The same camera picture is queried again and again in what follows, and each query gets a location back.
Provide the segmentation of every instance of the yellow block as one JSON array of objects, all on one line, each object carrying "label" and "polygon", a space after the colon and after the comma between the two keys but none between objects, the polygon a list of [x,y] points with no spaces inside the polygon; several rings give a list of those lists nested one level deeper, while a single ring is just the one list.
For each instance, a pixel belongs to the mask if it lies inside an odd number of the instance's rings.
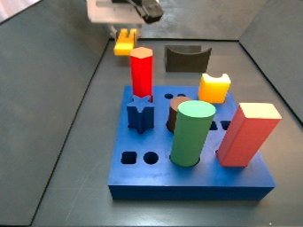
[{"label": "yellow block", "polygon": [[116,56],[130,56],[131,50],[137,45],[137,32],[138,29],[131,29],[128,34],[128,29],[123,28],[119,34],[119,40],[116,42],[114,52]]},{"label": "yellow block", "polygon": [[199,100],[223,104],[227,91],[231,86],[231,80],[229,74],[223,74],[221,78],[214,78],[209,74],[203,74],[198,97]]}]

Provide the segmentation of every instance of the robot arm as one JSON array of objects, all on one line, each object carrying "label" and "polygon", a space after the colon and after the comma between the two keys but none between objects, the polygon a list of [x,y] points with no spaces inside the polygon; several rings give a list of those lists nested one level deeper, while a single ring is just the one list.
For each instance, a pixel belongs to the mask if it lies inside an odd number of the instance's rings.
[{"label": "robot arm", "polygon": [[163,9],[157,0],[88,0],[92,23],[151,24],[161,20]]}]

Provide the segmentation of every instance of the blue pegboard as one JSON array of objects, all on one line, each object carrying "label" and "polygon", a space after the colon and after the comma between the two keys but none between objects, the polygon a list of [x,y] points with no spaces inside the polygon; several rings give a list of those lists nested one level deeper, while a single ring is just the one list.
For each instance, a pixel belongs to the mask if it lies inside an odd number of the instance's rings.
[{"label": "blue pegboard", "polygon": [[110,170],[110,192],[115,200],[261,200],[275,188],[259,152],[246,168],[223,168],[218,162],[215,151],[237,109],[231,93],[222,105],[214,105],[214,124],[199,163],[185,168],[171,162],[173,132],[166,127],[171,98],[197,99],[198,89],[154,86],[155,127],[141,135],[137,129],[128,128],[127,104],[133,101],[133,91],[131,86],[126,87]]}]

